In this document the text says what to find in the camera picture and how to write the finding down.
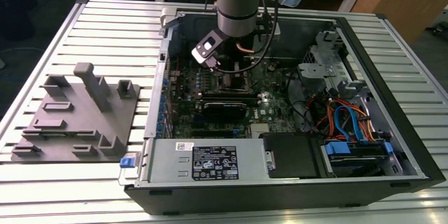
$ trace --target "motherboard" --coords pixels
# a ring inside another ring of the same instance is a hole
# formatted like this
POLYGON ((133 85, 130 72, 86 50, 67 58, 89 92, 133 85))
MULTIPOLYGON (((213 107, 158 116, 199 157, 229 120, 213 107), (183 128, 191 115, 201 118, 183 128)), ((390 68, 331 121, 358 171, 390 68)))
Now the motherboard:
POLYGON ((171 70, 173 138, 258 137, 257 126, 297 131, 285 89, 290 68, 265 60, 241 75, 238 88, 227 88, 226 76, 191 61, 174 62, 171 70))

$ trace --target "aluminum slotted table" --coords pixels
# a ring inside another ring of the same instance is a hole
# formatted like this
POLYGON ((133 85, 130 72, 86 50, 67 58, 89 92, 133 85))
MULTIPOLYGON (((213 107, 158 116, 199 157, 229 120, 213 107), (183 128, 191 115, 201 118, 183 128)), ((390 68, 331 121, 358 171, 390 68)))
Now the aluminum slotted table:
MULTIPOLYGON (((448 183, 413 194, 394 195, 366 207, 291 211, 238 212, 218 215, 150 216, 122 192, 118 164, 34 164, 10 162, 45 91, 47 74, 70 74, 77 62, 94 64, 94 74, 107 83, 130 79, 142 89, 133 118, 127 152, 138 152, 150 98, 161 36, 159 13, 167 6, 201 5, 118 0, 75 3, 34 71, 0 123, 0 222, 1 223, 445 223, 448 183)), ((335 15, 311 10, 282 13, 335 15)), ((406 113, 443 175, 448 176, 448 96, 427 69, 391 28, 373 14, 337 13, 346 18, 375 68, 406 113)), ((354 73, 359 76, 350 61, 354 73)), ((135 170, 125 169, 131 180, 135 170)))

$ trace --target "power supply label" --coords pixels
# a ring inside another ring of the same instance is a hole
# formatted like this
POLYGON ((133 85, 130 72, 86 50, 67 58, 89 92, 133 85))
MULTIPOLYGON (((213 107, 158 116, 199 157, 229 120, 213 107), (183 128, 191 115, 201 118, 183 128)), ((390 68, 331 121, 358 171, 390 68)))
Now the power supply label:
POLYGON ((237 179, 235 146, 193 147, 193 180, 237 179))

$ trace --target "blue latch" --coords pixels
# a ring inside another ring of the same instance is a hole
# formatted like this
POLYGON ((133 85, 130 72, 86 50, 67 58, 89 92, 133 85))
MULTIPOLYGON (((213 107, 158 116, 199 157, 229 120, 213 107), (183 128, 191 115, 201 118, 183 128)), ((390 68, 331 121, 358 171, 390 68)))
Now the blue latch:
POLYGON ((383 142, 383 148, 387 154, 393 152, 393 147, 389 142, 383 142))
POLYGON ((134 157, 122 157, 119 160, 119 168, 133 168, 134 167, 134 157))
POLYGON ((327 155, 350 153, 346 142, 329 142, 325 144, 325 151, 327 155))

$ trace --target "white sticker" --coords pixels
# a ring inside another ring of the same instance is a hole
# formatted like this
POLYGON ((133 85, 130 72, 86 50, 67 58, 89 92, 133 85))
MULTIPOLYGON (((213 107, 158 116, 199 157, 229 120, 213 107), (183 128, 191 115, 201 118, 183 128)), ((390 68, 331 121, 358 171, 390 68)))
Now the white sticker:
POLYGON ((175 143, 175 151, 191 151, 194 143, 175 143))

